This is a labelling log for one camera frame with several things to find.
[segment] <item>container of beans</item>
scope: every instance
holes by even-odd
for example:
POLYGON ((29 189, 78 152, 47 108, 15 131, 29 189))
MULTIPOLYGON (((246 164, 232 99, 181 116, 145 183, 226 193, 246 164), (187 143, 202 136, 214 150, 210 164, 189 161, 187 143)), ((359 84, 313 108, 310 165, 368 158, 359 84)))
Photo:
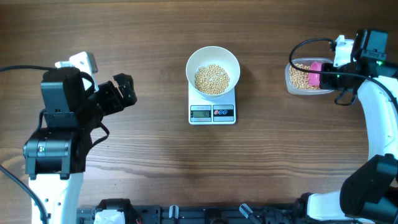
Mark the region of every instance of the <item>container of beans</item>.
POLYGON ((215 98, 231 91, 238 83, 241 69, 236 57, 222 47, 197 50, 185 69, 189 85, 204 98, 215 98))
MULTIPOLYGON (((326 58, 298 58, 292 61, 296 66, 303 69, 310 69, 313 62, 333 63, 326 58)), ((333 90, 321 90, 319 86, 310 86, 308 84, 308 73, 297 71, 290 67, 288 63, 285 69, 285 78, 287 91, 293 95, 318 95, 331 93, 333 90)))

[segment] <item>wood grain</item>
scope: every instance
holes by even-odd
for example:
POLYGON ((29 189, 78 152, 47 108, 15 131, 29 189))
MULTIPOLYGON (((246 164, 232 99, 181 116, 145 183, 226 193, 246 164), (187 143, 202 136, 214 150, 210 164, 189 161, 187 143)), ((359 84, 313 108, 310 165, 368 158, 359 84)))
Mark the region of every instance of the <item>wood grain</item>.
MULTIPOLYGON (((362 27, 389 31, 397 60, 396 1, 159 1, 0 6, 0 66, 52 66, 94 53, 99 83, 133 76, 138 102, 104 119, 107 141, 87 157, 80 205, 130 198, 144 205, 293 202, 305 192, 338 190, 368 156, 360 103, 337 93, 286 90, 288 54, 314 37, 353 38, 362 27), (238 122, 191 126, 185 64, 219 45, 238 58, 238 122)), ((297 57, 329 57, 314 44, 297 57)), ((43 72, 0 75, 0 162, 24 175, 22 147, 44 107, 43 72)), ((94 131, 93 138, 103 133, 94 131)), ((0 223, 29 223, 30 200, 0 174, 0 223)))

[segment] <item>digital kitchen scale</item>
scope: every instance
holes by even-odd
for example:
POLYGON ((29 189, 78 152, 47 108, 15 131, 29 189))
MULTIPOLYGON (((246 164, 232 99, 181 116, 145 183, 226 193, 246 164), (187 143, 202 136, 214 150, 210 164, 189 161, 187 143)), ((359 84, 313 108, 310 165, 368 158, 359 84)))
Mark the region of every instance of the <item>digital kitchen scale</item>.
POLYGON ((205 98, 192 85, 188 85, 188 107, 188 120, 192 125, 234 124, 235 88, 219 97, 205 98))

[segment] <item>pink object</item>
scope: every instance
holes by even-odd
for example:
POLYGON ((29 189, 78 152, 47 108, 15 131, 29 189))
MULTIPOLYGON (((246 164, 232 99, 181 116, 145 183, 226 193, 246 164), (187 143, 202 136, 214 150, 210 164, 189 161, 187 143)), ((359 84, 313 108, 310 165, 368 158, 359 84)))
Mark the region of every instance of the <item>pink object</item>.
MULTIPOLYGON (((322 64, 319 62, 313 62, 310 70, 320 71, 322 69, 322 64)), ((317 73, 308 73, 308 84, 310 86, 319 86, 320 84, 320 74, 317 73)))

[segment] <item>bowl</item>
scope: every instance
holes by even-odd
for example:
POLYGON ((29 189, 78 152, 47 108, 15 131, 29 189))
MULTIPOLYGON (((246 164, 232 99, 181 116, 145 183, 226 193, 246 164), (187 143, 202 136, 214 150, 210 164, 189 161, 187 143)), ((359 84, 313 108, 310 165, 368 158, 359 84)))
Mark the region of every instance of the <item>bowl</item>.
MULTIPOLYGON (((333 63, 331 60, 327 58, 297 58, 292 60, 293 63, 299 63, 307 66, 311 66, 313 62, 319 63, 333 63)), ((289 72, 290 64, 286 65, 285 69, 285 78, 286 78, 286 86, 287 91, 293 95, 319 95, 331 93, 333 90, 303 90, 293 86, 292 81, 290 80, 290 72, 289 72)))
POLYGON ((188 59, 185 73, 187 74, 189 85, 191 85, 202 97, 216 98, 226 94, 236 86, 241 75, 241 68, 238 60, 229 50, 222 47, 209 46, 201 48, 191 55, 188 59), (202 93, 195 86, 195 75, 198 72, 198 69, 211 64, 219 65, 229 76, 228 87, 224 92, 217 95, 202 93))

